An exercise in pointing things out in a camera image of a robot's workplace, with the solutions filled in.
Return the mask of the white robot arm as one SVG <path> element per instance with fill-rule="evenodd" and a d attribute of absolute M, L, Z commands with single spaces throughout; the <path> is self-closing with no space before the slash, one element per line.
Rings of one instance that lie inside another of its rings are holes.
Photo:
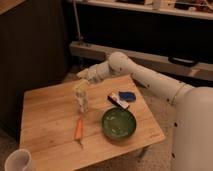
<path fill-rule="evenodd" d="M 116 75 L 130 75 L 176 108 L 171 171 L 213 171 L 213 88 L 168 77 L 136 64 L 122 52 L 113 52 L 77 74 L 91 83 Z"/>

